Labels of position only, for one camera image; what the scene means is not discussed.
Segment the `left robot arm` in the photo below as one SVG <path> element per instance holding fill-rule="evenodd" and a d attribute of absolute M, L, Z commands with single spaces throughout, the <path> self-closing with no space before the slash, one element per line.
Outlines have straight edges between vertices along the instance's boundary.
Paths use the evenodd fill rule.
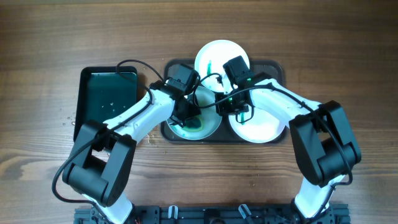
<path fill-rule="evenodd" d="M 57 171 L 59 178 L 85 196 L 106 223 L 125 223 L 133 206 L 124 189 L 137 143 L 158 124 L 171 120 L 180 127 L 200 114 L 187 96 L 197 87 L 199 74 L 181 64 L 177 73 L 146 88 L 146 95 L 128 110 L 104 122 L 81 126 L 69 158 Z"/>

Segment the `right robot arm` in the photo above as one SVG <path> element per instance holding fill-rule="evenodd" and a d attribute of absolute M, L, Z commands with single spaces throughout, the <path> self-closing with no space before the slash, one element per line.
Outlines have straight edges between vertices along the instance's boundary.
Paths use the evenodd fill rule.
<path fill-rule="evenodd" d="M 255 75 L 241 56 L 223 65 L 232 88 L 216 97 L 216 111 L 235 117 L 247 141 L 257 141 L 265 114 L 289 128 L 295 159 L 303 175 L 293 207 L 302 223 L 315 222 L 326 212 L 338 186 L 350 185 L 361 150 L 343 107 L 298 96 L 266 73 Z"/>

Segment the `white plate top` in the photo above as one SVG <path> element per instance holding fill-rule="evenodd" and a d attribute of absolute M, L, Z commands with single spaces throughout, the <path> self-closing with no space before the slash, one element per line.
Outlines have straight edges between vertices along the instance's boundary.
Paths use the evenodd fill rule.
<path fill-rule="evenodd" d="M 207 43 L 197 53 L 194 69 L 199 73 L 200 78 L 211 73 L 219 73 L 223 76 L 226 74 L 223 65 L 238 56 L 242 56 L 246 65 L 250 67 L 249 57 L 241 46 L 230 40 L 214 40 Z M 217 78 L 217 75 L 212 75 L 201 84 L 211 91 L 223 93 L 223 87 Z"/>

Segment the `green yellow sponge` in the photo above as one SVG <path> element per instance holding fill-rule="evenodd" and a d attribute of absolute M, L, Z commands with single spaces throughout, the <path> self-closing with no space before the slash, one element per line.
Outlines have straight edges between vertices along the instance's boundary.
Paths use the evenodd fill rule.
<path fill-rule="evenodd" d="M 199 132 L 204 129 L 204 121 L 201 115 L 194 116 L 185 121 L 185 126 L 182 128 L 186 132 Z"/>

